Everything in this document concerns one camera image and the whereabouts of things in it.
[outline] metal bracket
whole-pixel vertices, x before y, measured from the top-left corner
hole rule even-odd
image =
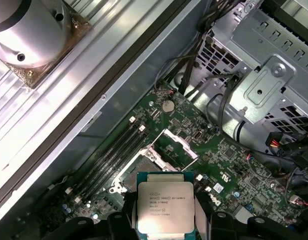
[[[252,71],[233,92],[230,104],[248,121],[262,120],[286,90],[294,70],[283,60],[272,56],[259,71]]]

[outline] red wire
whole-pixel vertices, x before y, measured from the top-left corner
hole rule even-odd
[[[276,140],[273,140],[273,141],[272,141],[272,144],[273,144],[273,145],[279,146],[279,143],[278,143]]]

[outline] motherboard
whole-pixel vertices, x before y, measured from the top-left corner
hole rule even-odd
[[[298,215],[284,202],[284,187],[256,176],[248,152],[211,128],[190,101],[167,83],[152,89],[68,180],[62,194],[40,214],[49,232],[77,216],[95,223],[120,211],[136,191],[138,172],[193,172],[195,192],[205,191],[215,211],[243,223],[262,215],[286,226]],[[253,160],[254,171],[270,171]]]

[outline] ram slot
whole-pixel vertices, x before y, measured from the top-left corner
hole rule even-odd
[[[88,168],[91,171],[86,174],[86,177],[80,182],[77,186],[78,191],[82,191],[84,185],[87,185],[89,181],[98,173],[98,171],[106,164],[104,160],[108,157],[112,157],[113,154],[117,151],[121,144],[126,141],[126,138],[130,136],[138,127],[135,124],[128,125],[129,128],[125,128],[119,136],[103,151],[99,158],[95,161],[94,165],[91,168]]]
[[[107,166],[110,166],[112,163],[115,162],[117,158],[135,141],[135,136],[138,134],[138,129],[133,132],[131,135],[129,135],[127,141],[119,146],[119,148],[116,151],[113,151],[110,156],[107,156],[106,158],[109,159],[109,161],[106,162],[104,165],[104,169],[98,172],[94,178],[91,179],[91,181],[88,183],[87,189],[83,190],[83,194],[85,195],[92,187],[97,184],[97,181],[102,177],[102,174],[105,173],[105,169],[107,169]]]
[[[141,136],[137,137],[135,143],[133,144],[133,146],[130,146],[129,148],[126,149],[126,151],[124,152],[124,154],[122,154],[120,156],[119,159],[117,159],[117,162],[114,162],[114,165],[109,166],[104,172],[107,173],[104,176],[104,179],[101,180],[101,182],[99,182],[94,189],[86,196],[86,199],[91,199],[93,197],[94,194],[97,193],[97,191],[99,190],[99,188],[101,186],[103,186],[109,179],[110,177],[119,169],[122,167],[122,165],[124,163],[127,163],[130,158],[132,158],[132,156],[135,155],[135,153],[140,149],[140,147],[142,146],[144,139],[145,139],[145,135],[142,134]]]

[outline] green circuit board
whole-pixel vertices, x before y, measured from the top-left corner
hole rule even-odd
[[[123,196],[112,194],[108,189],[118,172],[139,149],[155,140],[153,148],[164,161],[176,169],[189,165],[193,157],[184,151],[180,143],[164,134],[156,139],[164,129],[181,137],[199,156],[186,170],[193,171],[197,177],[196,191],[209,192],[211,204],[216,211],[233,213],[239,206],[244,206],[250,213],[269,217],[282,225],[287,225],[284,216],[298,214],[284,203],[283,194],[273,189],[280,183],[256,177],[248,168],[246,152],[209,129],[200,110],[183,95],[169,93],[171,86],[164,83],[160,88],[166,91],[149,91],[77,171],[72,180],[71,193],[60,196],[58,203],[53,206],[61,208],[57,218],[63,215],[63,221],[76,216],[91,217],[97,214],[97,222],[108,213],[121,210]],[[131,124],[131,118],[137,124]],[[139,132],[139,126],[145,129]],[[144,161],[148,159],[138,157],[120,180],[124,183],[123,178],[134,169],[153,172],[148,164],[145,168],[140,167]],[[259,174],[270,176],[269,170],[257,161],[252,164]],[[48,221],[51,221],[51,214],[56,214],[55,209],[50,209],[47,208],[44,213],[45,219],[50,218]]]

